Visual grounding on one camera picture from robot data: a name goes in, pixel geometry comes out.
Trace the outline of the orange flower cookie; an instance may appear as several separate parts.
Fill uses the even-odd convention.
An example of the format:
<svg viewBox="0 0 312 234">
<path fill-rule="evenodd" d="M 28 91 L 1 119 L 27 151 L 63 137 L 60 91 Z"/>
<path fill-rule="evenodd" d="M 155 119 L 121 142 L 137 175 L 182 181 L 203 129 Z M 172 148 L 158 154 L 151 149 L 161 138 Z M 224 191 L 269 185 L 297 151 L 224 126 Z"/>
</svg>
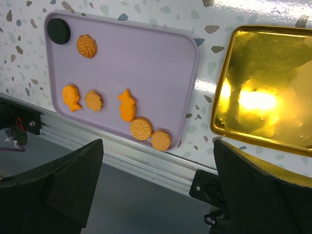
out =
<svg viewBox="0 0 312 234">
<path fill-rule="evenodd" d="M 101 96 L 96 91 L 91 90 L 86 93 L 84 100 L 86 102 L 86 106 L 94 112 L 98 112 L 102 109 L 103 102 Z"/>
</svg>

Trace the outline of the black sandwich cookie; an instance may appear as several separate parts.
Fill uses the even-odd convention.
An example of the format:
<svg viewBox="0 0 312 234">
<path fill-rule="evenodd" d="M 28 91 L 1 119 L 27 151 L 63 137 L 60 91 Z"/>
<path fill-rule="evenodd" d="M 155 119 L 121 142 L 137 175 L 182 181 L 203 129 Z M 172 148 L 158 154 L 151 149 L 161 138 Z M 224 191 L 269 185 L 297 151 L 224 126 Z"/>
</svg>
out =
<svg viewBox="0 0 312 234">
<path fill-rule="evenodd" d="M 68 23 L 63 19 L 51 19 L 47 23 L 47 33 L 55 44 L 66 44 L 71 37 Z"/>
</svg>

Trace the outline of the lilac plastic tray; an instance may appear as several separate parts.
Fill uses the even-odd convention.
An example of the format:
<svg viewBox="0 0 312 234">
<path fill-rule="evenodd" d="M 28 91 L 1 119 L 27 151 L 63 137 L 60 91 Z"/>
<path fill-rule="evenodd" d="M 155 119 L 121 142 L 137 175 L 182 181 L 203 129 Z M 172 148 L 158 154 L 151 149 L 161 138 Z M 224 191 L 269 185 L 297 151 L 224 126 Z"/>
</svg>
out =
<svg viewBox="0 0 312 234">
<path fill-rule="evenodd" d="M 117 98 L 126 89 L 136 100 L 137 115 L 147 118 L 155 130 L 171 137 L 170 149 L 179 144 L 190 96 L 194 87 L 199 51 L 187 34 L 132 24 L 110 18 L 85 17 L 51 12 L 70 27 L 66 44 L 55 44 L 46 36 L 46 51 L 52 104 L 62 117 L 87 124 L 127 140 L 134 140 L 130 125 L 120 117 Z M 89 34 L 97 53 L 85 58 L 78 53 L 77 40 Z M 66 85 L 79 90 L 81 109 L 71 112 L 63 102 Z M 94 112 L 84 97 L 96 91 L 103 106 Z"/>
</svg>

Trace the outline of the orange dotted round cookie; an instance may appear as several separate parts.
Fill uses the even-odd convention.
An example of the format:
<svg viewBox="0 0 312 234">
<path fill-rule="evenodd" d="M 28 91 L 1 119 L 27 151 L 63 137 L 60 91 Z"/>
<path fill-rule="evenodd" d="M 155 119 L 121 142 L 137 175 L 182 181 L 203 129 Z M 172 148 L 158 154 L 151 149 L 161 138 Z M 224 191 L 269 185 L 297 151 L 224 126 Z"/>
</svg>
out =
<svg viewBox="0 0 312 234">
<path fill-rule="evenodd" d="M 137 140 L 147 140 L 153 133 L 150 121 L 145 117 L 137 117 L 130 124 L 130 132 Z"/>
</svg>

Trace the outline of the aluminium front rail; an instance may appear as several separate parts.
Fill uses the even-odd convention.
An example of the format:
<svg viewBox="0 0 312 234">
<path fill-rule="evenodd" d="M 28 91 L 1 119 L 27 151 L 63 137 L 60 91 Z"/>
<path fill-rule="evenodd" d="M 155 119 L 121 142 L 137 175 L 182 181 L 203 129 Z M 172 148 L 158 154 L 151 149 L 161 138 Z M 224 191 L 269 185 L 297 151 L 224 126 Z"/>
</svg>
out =
<svg viewBox="0 0 312 234">
<path fill-rule="evenodd" d="M 196 171 L 203 170 L 217 174 L 217 170 L 212 167 L 172 153 L 141 146 L 4 94 L 0 97 L 38 111 L 41 119 L 41 138 L 70 150 L 76 150 L 100 138 L 104 146 L 103 162 L 105 164 L 180 194 L 189 194 Z"/>
</svg>

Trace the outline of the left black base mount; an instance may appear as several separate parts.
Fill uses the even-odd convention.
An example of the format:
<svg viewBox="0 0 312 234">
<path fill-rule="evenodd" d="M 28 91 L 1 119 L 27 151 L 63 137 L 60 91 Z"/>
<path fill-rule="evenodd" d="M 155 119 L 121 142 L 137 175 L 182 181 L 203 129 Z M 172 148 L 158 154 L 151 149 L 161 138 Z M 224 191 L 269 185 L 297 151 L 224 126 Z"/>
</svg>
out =
<svg viewBox="0 0 312 234">
<path fill-rule="evenodd" d="M 0 129 L 17 127 L 34 135 L 40 135 L 41 119 L 37 110 L 0 98 Z"/>
</svg>

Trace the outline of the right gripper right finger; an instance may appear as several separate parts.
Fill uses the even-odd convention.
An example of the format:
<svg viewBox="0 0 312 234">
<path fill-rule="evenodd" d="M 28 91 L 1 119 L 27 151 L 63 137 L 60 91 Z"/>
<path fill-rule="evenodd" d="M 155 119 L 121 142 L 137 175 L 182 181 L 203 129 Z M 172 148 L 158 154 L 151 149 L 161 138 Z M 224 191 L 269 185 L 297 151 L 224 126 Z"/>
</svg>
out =
<svg viewBox="0 0 312 234">
<path fill-rule="evenodd" d="M 223 140 L 214 158 L 231 234 L 310 234 L 312 179 L 250 155 Z"/>
</svg>

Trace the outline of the orange fish cookie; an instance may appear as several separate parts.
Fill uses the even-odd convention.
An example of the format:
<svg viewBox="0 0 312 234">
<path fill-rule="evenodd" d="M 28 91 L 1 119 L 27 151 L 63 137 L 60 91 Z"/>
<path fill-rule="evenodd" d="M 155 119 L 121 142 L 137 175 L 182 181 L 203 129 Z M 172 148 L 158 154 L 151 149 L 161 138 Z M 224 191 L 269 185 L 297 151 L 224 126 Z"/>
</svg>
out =
<svg viewBox="0 0 312 234">
<path fill-rule="evenodd" d="M 120 100 L 120 117 L 125 122 L 131 122 L 135 119 L 137 109 L 136 100 L 131 96 L 130 90 L 126 89 L 121 95 L 117 97 Z"/>
<path fill-rule="evenodd" d="M 63 102 L 69 107 L 71 112 L 79 110 L 82 106 L 79 104 L 79 90 L 75 85 L 66 85 L 62 90 Z"/>
</svg>

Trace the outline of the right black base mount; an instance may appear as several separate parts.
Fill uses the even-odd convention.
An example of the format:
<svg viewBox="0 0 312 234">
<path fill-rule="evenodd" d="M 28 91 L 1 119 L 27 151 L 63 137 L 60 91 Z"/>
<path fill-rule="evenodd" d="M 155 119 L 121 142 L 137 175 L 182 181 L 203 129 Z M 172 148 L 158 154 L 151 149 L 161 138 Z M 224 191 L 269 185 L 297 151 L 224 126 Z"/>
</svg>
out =
<svg viewBox="0 0 312 234">
<path fill-rule="evenodd" d="M 215 209 L 208 211 L 203 218 L 204 223 L 210 227 L 209 233 L 226 234 L 228 223 L 222 218 L 226 213 L 226 203 L 219 177 L 203 170 L 197 170 L 189 195 L 215 207 Z"/>
</svg>

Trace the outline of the gold tin lid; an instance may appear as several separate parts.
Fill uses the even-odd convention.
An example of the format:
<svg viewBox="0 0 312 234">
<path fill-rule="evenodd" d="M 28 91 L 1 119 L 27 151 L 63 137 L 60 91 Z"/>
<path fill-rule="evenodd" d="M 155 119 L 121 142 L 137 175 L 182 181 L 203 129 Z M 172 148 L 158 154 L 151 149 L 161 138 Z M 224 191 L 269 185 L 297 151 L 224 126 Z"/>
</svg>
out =
<svg viewBox="0 0 312 234">
<path fill-rule="evenodd" d="M 210 128 L 249 144 L 311 156 L 311 29 L 236 28 L 217 83 Z"/>
</svg>

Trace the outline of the orange plain round cookie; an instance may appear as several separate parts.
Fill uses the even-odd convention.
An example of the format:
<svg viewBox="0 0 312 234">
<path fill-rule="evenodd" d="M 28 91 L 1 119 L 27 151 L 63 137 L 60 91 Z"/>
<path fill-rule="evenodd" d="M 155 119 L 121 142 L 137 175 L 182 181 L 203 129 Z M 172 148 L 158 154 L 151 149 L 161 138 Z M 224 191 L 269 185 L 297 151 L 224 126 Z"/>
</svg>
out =
<svg viewBox="0 0 312 234">
<path fill-rule="evenodd" d="M 151 144 L 156 150 L 166 151 L 171 145 L 171 137 L 167 132 L 157 130 L 152 135 Z"/>
</svg>

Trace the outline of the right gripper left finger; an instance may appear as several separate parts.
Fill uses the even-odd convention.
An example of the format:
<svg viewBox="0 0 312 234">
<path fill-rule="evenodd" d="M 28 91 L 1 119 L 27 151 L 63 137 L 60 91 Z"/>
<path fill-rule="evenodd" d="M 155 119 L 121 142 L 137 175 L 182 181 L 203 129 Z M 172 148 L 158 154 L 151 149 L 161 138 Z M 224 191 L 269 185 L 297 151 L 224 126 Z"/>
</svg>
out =
<svg viewBox="0 0 312 234">
<path fill-rule="evenodd" d="M 103 160 L 103 142 L 0 181 L 2 234 L 79 234 L 86 227 Z"/>
</svg>

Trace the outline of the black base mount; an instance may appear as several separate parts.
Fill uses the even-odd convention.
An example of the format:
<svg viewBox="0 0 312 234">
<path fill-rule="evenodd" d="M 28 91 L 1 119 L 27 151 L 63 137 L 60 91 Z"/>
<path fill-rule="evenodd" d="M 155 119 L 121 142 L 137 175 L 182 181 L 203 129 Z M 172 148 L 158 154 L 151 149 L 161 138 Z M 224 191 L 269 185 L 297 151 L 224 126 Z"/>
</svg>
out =
<svg viewBox="0 0 312 234">
<path fill-rule="evenodd" d="M 226 234 L 228 223 L 222 218 L 226 213 L 226 203 L 219 177 L 203 170 L 197 170 L 189 195 L 215 207 L 215 209 L 208 211 L 203 218 L 204 223 L 210 227 L 209 233 Z"/>
<path fill-rule="evenodd" d="M 0 98 L 0 129 L 17 127 L 34 135 L 40 135 L 41 119 L 37 110 Z"/>
</svg>

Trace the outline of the orange swirl cookie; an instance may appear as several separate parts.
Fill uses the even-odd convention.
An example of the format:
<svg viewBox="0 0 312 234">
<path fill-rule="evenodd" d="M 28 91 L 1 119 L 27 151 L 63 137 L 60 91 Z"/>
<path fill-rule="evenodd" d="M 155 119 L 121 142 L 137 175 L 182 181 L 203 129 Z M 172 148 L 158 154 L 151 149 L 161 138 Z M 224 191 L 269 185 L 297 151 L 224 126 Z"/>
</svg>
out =
<svg viewBox="0 0 312 234">
<path fill-rule="evenodd" d="M 81 35 L 76 43 L 78 53 L 85 58 L 93 58 L 97 53 L 96 41 L 89 34 Z"/>
</svg>

